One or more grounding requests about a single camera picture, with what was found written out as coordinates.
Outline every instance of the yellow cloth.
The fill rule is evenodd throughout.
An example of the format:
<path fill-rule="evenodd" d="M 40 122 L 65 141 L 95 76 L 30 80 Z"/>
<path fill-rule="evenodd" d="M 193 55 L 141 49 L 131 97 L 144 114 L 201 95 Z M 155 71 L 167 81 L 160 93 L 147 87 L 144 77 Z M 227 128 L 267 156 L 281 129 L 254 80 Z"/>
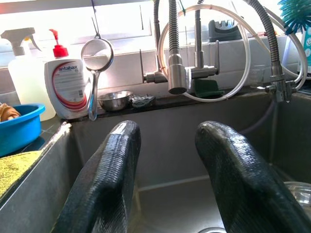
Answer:
<path fill-rule="evenodd" d="M 0 199 L 29 170 L 42 151 L 31 151 L 0 158 Z"/>

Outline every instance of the soap bottle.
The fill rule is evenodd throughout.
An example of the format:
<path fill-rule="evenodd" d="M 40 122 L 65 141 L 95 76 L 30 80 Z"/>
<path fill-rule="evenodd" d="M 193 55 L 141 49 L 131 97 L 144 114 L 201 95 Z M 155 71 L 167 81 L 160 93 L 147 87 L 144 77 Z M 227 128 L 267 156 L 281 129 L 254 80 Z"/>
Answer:
<path fill-rule="evenodd" d="M 91 91 L 89 77 L 84 74 L 81 59 L 69 58 L 67 48 L 58 43 L 57 31 L 50 29 L 56 40 L 54 59 L 44 65 L 45 84 L 57 115 L 74 119 L 88 114 Z"/>
<path fill-rule="evenodd" d="M 22 28 L 7 30 L 1 34 L 1 38 L 11 42 L 14 55 L 16 56 L 15 60 L 9 63 L 8 69 L 19 102 L 21 104 L 44 104 L 46 111 L 40 115 L 40 120 L 45 121 L 55 116 L 55 110 L 45 87 L 44 63 L 30 55 L 27 45 L 22 47 L 22 43 L 27 43 L 25 39 L 29 38 L 34 46 L 39 49 L 33 34 L 35 34 L 34 28 Z"/>

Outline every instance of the blue bowl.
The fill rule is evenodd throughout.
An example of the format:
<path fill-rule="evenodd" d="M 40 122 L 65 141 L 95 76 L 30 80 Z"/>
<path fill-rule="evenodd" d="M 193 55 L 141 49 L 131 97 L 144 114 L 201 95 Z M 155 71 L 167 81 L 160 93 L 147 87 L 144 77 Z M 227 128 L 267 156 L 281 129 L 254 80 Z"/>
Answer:
<path fill-rule="evenodd" d="M 40 114 L 43 104 L 25 104 L 14 107 L 21 116 L 0 123 L 0 157 L 33 142 L 41 133 Z"/>

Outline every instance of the stainless steel sink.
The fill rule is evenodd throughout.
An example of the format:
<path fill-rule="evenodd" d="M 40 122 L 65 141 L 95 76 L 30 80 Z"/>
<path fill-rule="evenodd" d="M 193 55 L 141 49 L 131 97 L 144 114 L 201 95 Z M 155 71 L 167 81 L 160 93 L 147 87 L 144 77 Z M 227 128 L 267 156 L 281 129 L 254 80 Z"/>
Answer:
<path fill-rule="evenodd" d="M 218 121 L 238 132 L 251 129 L 245 136 L 285 181 L 311 183 L 311 98 L 295 94 L 291 103 L 280 104 L 253 128 L 270 104 L 269 95 L 251 94 L 72 123 L 71 131 L 0 207 L 0 232 L 49 232 L 78 171 L 124 120 L 135 121 L 142 136 L 129 233 L 222 228 L 208 173 L 194 144 L 201 122 Z"/>

